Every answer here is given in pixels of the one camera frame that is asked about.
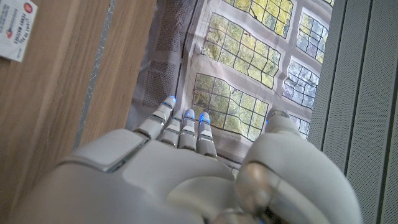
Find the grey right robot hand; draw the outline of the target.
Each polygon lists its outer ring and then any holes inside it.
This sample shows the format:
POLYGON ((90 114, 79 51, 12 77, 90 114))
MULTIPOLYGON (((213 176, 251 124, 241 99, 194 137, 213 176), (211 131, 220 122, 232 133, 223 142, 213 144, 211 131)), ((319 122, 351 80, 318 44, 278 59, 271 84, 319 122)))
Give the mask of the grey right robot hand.
POLYGON ((362 223, 342 171, 304 140, 283 107, 233 171, 217 158, 208 113, 167 97, 133 131, 73 150, 9 223, 362 223))

